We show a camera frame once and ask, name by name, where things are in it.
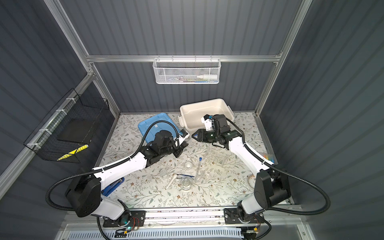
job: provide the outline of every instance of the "dark gray wall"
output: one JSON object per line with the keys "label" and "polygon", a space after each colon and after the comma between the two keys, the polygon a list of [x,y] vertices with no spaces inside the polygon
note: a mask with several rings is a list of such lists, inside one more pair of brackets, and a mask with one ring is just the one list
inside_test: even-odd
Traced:
{"label": "dark gray wall", "polygon": [[[0,1],[0,173],[23,149],[23,142],[50,109],[85,76],[86,71],[43,1]],[[100,97],[91,84],[84,94]],[[80,165],[96,162],[112,114],[83,153],[82,164],[34,157],[0,200],[0,239],[53,239],[66,212],[45,202],[45,192]],[[52,197],[68,205],[66,186]]]}
{"label": "dark gray wall", "polygon": [[[62,1],[90,55],[278,54],[300,0]],[[151,63],[96,63],[122,112],[223,98],[254,110],[272,63],[223,63],[219,84],[159,85]]]}
{"label": "dark gray wall", "polygon": [[43,1],[0,1],[0,172],[86,71]]}
{"label": "dark gray wall", "polygon": [[[379,239],[384,225],[384,2],[314,1],[261,114],[277,160],[332,200],[317,239]],[[291,181],[305,210],[318,193]]]}
{"label": "dark gray wall", "polygon": [[222,98],[232,110],[254,110],[273,63],[222,63],[219,84],[157,84],[152,63],[95,63],[122,112],[180,111]]}
{"label": "dark gray wall", "polygon": [[300,0],[61,3],[91,55],[273,55]]}

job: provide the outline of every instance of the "leaf pattern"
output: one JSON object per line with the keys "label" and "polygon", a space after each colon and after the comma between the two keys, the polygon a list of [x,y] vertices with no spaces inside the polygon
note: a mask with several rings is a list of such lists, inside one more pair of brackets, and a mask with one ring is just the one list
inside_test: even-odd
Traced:
{"label": "leaf pattern", "polygon": [[[234,114],[234,122],[244,131],[245,140],[256,151],[266,152],[253,114]],[[134,152],[142,139],[137,125],[154,115],[120,115],[100,166]],[[168,116],[181,129],[178,114]],[[229,206],[236,205],[253,192],[247,184],[248,176],[252,173],[237,156],[226,149],[211,147],[193,139],[188,144],[179,158],[171,154],[148,168],[125,176],[125,181],[109,197],[123,200],[130,208]],[[188,191],[182,190],[180,180],[176,179],[165,190],[173,173],[195,175],[199,157],[203,157],[200,166],[200,173],[205,173],[203,179],[199,179]],[[193,163],[191,169],[184,167],[187,161]],[[161,169],[168,172],[167,178],[160,176]]]}

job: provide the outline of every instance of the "blue plastic lid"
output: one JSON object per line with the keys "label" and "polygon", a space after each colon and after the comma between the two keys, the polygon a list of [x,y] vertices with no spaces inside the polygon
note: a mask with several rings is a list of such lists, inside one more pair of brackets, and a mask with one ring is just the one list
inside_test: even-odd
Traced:
{"label": "blue plastic lid", "polygon": [[[144,120],[142,121],[141,123],[138,124],[138,128],[141,132],[141,135],[144,136],[145,132],[147,131],[147,129],[149,128],[149,126],[158,121],[158,120],[164,120],[164,121],[167,121],[167,122],[170,122],[172,123],[173,126],[175,126],[175,128],[177,129],[177,132],[180,132],[179,128],[176,126],[176,124],[170,119],[170,117],[165,114],[165,113],[160,113],[156,116],[153,116],[151,118],[148,118],[147,120]],[[149,133],[147,134],[147,137],[145,138],[145,141],[147,143],[149,142],[152,142],[153,140],[155,140],[155,134],[160,132],[161,130],[167,130],[169,131],[171,134],[172,134],[172,137],[175,138],[176,137],[176,132],[175,130],[172,128],[171,125],[165,123],[165,122],[160,122],[156,125],[154,125],[150,130],[149,130]]]}

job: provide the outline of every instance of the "robotic arm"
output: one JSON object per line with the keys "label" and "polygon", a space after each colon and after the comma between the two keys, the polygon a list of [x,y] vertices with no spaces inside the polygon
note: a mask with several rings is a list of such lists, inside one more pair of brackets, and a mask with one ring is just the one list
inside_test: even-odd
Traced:
{"label": "robotic arm", "polygon": [[244,142],[238,131],[231,131],[224,115],[205,115],[202,122],[205,129],[199,129],[192,138],[212,145],[215,142],[220,143],[236,154],[256,177],[254,193],[238,204],[237,215],[241,221],[247,222],[255,212],[265,211],[291,196],[288,177],[265,165],[264,163],[274,163]]}
{"label": "robotic arm", "polygon": [[[183,149],[188,146],[184,140],[189,137],[189,133],[183,129],[178,135],[173,139],[169,131],[161,130],[155,134],[153,142],[140,147],[139,152],[132,158],[130,158],[132,156],[130,155],[105,166],[95,167],[92,171],[96,173],[74,178],[65,196],[77,216],[85,217],[90,214],[104,216],[112,220],[118,220],[119,226],[128,224],[131,219],[128,207],[121,200],[113,200],[102,194],[100,195],[101,190],[115,184],[117,181],[122,182],[122,177],[149,167],[166,155],[174,154],[175,157],[179,157]],[[119,162],[123,163],[108,168]]]}

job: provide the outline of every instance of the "white mesh basket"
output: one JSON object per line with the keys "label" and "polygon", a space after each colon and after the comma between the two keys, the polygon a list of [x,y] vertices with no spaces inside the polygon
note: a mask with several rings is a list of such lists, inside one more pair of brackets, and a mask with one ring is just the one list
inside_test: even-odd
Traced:
{"label": "white mesh basket", "polygon": [[217,84],[221,62],[153,61],[156,83],[159,84]]}

